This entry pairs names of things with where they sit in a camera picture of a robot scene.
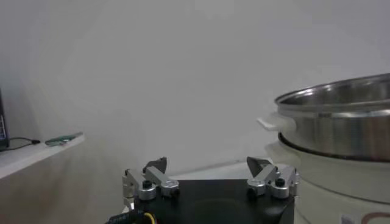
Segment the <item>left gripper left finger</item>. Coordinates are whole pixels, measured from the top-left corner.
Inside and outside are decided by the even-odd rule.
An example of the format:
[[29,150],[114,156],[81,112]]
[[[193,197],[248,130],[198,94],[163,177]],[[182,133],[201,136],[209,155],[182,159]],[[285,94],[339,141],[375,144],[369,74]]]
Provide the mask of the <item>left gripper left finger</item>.
[[151,201],[160,191],[162,197],[177,198],[180,195],[180,184],[168,177],[165,172],[168,165],[166,157],[149,161],[142,171],[127,169],[122,176],[122,195],[126,201],[138,198]]

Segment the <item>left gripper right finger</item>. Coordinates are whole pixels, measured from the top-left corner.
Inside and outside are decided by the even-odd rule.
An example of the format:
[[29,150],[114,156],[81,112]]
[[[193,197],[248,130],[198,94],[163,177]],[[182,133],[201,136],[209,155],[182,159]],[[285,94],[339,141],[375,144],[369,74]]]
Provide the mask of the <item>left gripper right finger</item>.
[[267,159],[247,157],[247,165],[252,178],[247,180],[247,194],[258,198],[267,192],[277,199],[296,197],[299,185],[299,173],[293,166],[279,169]]

